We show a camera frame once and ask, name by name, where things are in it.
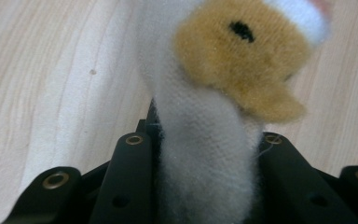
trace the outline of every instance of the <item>white fluffy fabric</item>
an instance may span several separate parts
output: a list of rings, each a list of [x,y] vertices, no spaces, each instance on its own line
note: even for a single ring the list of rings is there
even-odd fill
[[[138,28],[141,73],[154,94],[164,136],[160,223],[241,223],[255,191],[262,123],[222,92],[194,86],[172,51],[172,34],[202,0],[146,0]]]
[[[313,47],[318,46],[329,33],[329,22],[310,0],[263,0],[280,11],[296,25]]]

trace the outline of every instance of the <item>black eye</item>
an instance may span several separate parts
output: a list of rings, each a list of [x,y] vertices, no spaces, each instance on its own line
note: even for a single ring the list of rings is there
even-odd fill
[[[232,22],[229,25],[229,28],[243,40],[247,39],[249,43],[255,42],[251,29],[249,29],[249,26],[241,21]]]

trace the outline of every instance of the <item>wooden table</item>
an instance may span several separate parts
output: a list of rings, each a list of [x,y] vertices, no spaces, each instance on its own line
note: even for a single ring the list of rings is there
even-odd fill
[[[291,81],[308,115],[267,130],[338,175],[358,164],[358,0],[334,2],[332,36]],[[145,117],[137,8],[134,0],[0,0],[0,221],[38,174],[108,161]]]

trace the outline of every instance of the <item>black plastic mount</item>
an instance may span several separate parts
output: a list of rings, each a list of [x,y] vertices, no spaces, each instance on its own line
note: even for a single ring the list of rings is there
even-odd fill
[[[4,223],[155,223],[159,140],[151,106],[137,131],[118,140],[111,161],[82,176],[71,167],[47,170]],[[259,150],[263,217],[246,223],[358,223],[358,166],[344,168],[339,178],[325,174],[276,133],[265,133]]]

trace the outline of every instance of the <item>plush toy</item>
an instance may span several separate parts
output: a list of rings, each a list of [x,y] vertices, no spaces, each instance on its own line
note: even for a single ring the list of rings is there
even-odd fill
[[[242,223],[266,122],[304,113],[285,81],[328,31],[323,0],[144,0],[141,73],[163,135],[160,223]]]

